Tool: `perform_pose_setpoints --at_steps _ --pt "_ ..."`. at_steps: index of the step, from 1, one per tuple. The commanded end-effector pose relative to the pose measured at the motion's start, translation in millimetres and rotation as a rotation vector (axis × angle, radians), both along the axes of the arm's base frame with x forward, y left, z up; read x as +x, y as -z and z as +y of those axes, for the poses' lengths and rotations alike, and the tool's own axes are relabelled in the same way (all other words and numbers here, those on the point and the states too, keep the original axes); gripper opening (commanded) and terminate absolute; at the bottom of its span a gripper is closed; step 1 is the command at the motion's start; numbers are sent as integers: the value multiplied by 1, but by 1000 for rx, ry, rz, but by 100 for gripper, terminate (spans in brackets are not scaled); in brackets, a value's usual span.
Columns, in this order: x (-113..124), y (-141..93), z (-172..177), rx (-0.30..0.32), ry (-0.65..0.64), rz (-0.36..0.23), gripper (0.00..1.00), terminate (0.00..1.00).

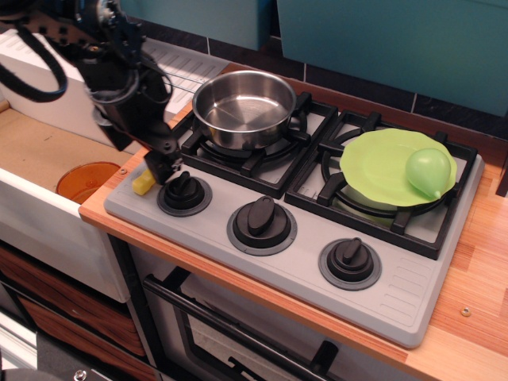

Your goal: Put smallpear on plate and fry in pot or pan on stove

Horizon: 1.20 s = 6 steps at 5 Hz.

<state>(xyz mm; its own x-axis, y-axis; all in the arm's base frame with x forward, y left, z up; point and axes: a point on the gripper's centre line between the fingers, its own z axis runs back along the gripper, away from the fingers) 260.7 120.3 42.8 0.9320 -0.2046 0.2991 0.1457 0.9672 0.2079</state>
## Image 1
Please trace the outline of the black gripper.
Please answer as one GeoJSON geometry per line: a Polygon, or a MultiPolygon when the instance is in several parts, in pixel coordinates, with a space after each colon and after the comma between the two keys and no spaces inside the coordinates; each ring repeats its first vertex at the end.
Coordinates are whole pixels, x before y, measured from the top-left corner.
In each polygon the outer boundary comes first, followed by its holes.
{"type": "Polygon", "coordinates": [[[171,92],[158,68],[128,72],[127,82],[115,90],[89,91],[93,119],[109,142],[124,151],[134,141],[154,152],[144,155],[147,169],[159,185],[179,170],[179,148],[164,120],[171,92]]]}

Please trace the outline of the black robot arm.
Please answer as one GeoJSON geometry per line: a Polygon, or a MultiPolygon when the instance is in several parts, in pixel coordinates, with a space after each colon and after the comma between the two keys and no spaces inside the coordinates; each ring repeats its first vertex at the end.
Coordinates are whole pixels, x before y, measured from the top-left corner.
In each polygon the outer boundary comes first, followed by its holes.
{"type": "Polygon", "coordinates": [[[94,121],[117,150],[133,141],[145,147],[144,160],[159,185],[180,170],[180,148],[164,121],[171,80],[144,52],[141,26],[118,1],[3,1],[1,24],[15,29],[46,63],[57,88],[37,89],[6,67],[3,85],[33,102],[54,102],[67,90],[56,59],[61,56],[83,77],[94,121]]]}

